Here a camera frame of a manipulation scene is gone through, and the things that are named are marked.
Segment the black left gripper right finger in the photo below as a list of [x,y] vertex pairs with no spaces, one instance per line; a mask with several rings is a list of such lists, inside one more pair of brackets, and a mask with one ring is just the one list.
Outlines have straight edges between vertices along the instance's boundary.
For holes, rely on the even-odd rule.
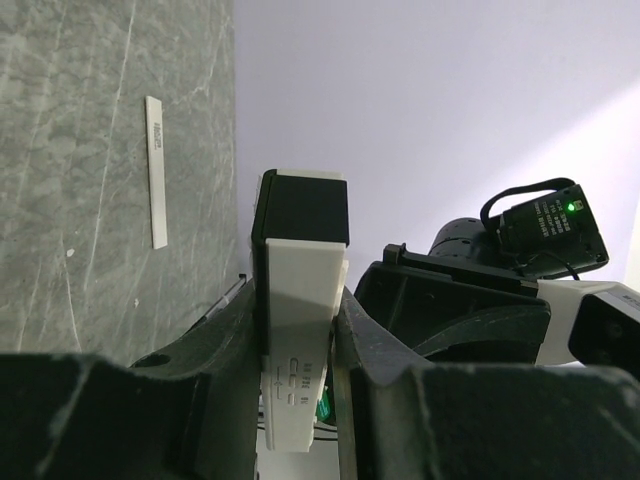
[[605,367],[431,363],[350,292],[335,321],[344,479],[635,479],[639,384]]

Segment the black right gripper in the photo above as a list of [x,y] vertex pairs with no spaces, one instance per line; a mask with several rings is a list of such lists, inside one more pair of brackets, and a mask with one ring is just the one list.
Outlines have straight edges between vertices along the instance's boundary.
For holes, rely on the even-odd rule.
[[426,254],[389,244],[354,296],[382,328],[432,362],[536,362],[550,321],[535,278],[504,259],[480,220],[445,224]]

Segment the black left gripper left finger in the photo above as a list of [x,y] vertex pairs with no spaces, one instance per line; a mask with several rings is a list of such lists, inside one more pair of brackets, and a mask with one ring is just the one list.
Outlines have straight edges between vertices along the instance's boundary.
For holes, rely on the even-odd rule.
[[129,367],[94,354],[1,358],[5,479],[252,479],[254,289]]

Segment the slim white remote control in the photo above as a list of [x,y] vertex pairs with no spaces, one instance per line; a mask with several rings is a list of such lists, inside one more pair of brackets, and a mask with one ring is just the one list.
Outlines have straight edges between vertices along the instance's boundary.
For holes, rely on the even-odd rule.
[[348,270],[346,179],[330,172],[266,171],[250,240],[266,447],[306,453]]

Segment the white remote battery cover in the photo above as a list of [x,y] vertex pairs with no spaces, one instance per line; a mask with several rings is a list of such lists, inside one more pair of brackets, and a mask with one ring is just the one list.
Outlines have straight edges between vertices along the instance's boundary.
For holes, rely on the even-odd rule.
[[152,247],[168,245],[162,102],[145,97]]

